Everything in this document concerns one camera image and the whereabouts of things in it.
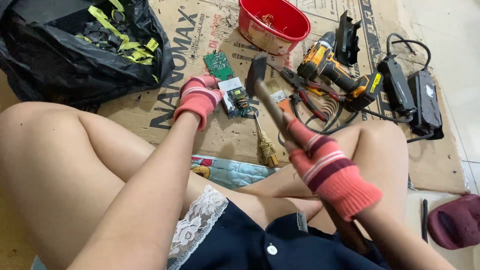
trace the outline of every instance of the hammer head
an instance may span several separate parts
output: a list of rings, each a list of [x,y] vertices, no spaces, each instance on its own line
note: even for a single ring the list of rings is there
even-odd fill
[[[245,84],[245,91],[251,97],[256,96],[255,88],[253,85],[255,81],[265,79],[265,70],[267,68],[267,57],[268,53],[260,52],[252,60],[250,69],[248,70],[247,83]]]

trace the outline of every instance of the hammer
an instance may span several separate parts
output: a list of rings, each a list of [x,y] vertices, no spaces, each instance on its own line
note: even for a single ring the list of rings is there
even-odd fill
[[[287,130],[288,123],[283,118],[283,111],[270,96],[268,86],[264,82],[267,57],[268,54],[266,52],[261,52],[252,60],[250,69],[248,70],[245,91],[249,96],[257,96],[262,101],[285,140],[291,141],[299,146],[299,143]],[[345,221],[331,204],[323,199],[320,200],[340,233],[342,243],[361,255],[367,254],[370,248],[357,225],[353,221]]]

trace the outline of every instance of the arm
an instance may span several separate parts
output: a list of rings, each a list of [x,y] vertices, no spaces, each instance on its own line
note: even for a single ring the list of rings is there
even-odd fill
[[[376,205],[364,209],[356,218],[393,269],[455,269],[422,238]]]
[[[304,183],[343,219],[351,221],[355,217],[392,269],[454,269],[420,237],[376,206],[382,198],[381,190],[364,181],[334,139],[308,130],[288,114],[285,118],[288,130],[304,147],[285,142],[289,159]]]
[[[221,95],[204,85],[196,86],[198,91],[190,96],[189,82],[192,79],[180,90],[175,124],[115,197],[69,269],[165,268],[185,197],[195,133],[216,105],[202,91]],[[208,82],[216,84],[214,78]]]

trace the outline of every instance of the pink knit glove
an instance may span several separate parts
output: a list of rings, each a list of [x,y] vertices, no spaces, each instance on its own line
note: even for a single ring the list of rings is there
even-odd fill
[[[180,88],[180,107],[173,113],[173,120],[176,121],[184,110],[190,110],[198,113],[202,118],[197,130],[203,130],[207,115],[213,112],[225,94],[224,91],[216,89],[218,88],[217,83],[220,81],[210,75],[190,77]]]
[[[286,142],[289,160],[305,184],[329,202],[346,221],[382,198],[382,191],[359,174],[355,163],[345,157],[338,143],[308,130],[286,116],[288,130],[304,149]]]

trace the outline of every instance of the circuit board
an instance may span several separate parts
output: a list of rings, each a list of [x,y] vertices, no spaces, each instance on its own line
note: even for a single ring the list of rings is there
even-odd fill
[[[251,108],[247,94],[240,79],[235,77],[225,53],[214,50],[213,53],[205,55],[204,60],[210,74],[222,80],[218,83],[218,88],[225,90],[221,102],[228,118],[248,113]]]
[[[235,77],[227,56],[223,51],[217,52],[214,50],[213,53],[205,55],[204,60],[208,71],[215,78],[226,81]]]

